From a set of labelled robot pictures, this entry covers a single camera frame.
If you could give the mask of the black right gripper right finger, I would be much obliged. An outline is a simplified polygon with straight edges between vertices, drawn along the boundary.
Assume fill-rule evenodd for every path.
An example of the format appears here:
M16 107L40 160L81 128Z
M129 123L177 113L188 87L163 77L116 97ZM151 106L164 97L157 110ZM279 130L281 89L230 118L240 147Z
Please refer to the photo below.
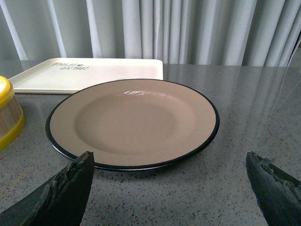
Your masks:
M301 224L301 182L254 152L246 155L247 175L269 226Z

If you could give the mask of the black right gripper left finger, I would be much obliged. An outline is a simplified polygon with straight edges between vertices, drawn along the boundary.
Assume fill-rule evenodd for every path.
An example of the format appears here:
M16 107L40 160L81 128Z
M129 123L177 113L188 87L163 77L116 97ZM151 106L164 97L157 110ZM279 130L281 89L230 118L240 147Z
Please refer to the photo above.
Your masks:
M94 175L94 155L85 152L18 203L0 214L2 226L80 225Z

